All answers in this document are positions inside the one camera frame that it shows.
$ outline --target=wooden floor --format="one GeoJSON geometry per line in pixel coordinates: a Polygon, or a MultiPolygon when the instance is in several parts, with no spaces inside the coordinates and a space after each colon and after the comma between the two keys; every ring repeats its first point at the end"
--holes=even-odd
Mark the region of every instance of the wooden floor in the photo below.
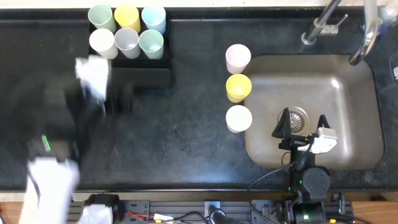
{"type": "MultiPolygon", "coordinates": [[[[353,202],[353,207],[355,216],[373,224],[398,223],[398,202],[353,202]]],[[[5,224],[17,224],[21,208],[22,202],[0,203],[5,224]]]]}

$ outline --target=chrome faucet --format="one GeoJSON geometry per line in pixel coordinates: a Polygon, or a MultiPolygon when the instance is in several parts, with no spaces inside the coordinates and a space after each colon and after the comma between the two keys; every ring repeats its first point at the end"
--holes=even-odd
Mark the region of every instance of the chrome faucet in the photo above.
{"type": "MultiPolygon", "coordinates": [[[[340,2],[341,0],[332,0],[322,12],[321,16],[313,21],[310,30],[302,34],[301,39],[304,44],[312,45],[315,43],[317,36],[325,28],[326,21],[329,19],[330,15],[337,8],[340,2]]],[[[373,46],[374,41],[376,40],[377,30],[379,28],[376,0],[363,0],[363,4],[366,21],[364,40],[358,51],[348,59],[348,62],[351,65],[357,65],[360,61],[362,61],[363,58],[365,58],[365,56],[367,56],[373,46]]]]}

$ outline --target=green light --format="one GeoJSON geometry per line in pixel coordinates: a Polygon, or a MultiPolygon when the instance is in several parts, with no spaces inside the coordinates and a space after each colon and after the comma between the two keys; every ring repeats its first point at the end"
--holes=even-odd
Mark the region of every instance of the green light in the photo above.
{"type": "Polygon", "coordinates": [[[49,151],[51,151],[51,147],[50,147],[49,141],[47,140],[46,136],[44,136],[44,140],[45,140],[45,143],[47,144],[47,147],[49,148],[49,151]]]}

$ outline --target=stainless steel sink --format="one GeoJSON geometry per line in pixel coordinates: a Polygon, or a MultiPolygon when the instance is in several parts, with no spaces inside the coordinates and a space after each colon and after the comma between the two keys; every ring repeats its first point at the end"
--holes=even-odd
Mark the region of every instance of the stainless steel sink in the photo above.
{"type": "MultiPolygon", "coordinates": [[[[338,135],[337,145],[316,156],[331,169],[367,169],[384,154],[376,87],[365,62],[348,63],[347,55],[265,55],[254,58],[243,72],[252,81],[244,105],[253,116],[246,131],[246,150],[263,167],[280,167],[285,150],[271,137],[280,113],[290,109],[294,134],[315,132],[325,114],[338,135]]],[[[285,156],[284,164],[290,160],[285,156]]]]}

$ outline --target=drain strainer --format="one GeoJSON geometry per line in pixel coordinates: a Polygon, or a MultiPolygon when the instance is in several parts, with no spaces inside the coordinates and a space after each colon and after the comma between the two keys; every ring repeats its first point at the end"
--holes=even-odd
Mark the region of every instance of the drain strainer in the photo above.
{"type": "MultiPolygon", "coordinates": [[[[280,112],[279,114],[278,121],[280,120],[280,117],[282,117],[282,112],[280,112]]],[[[308,129],[310,120],[307,113],[303,109],[296,106],[293,106],[291,108],[289,107],[289,115],[290,130],[292,131],[292,133],[302,134],[308,129]]]]}

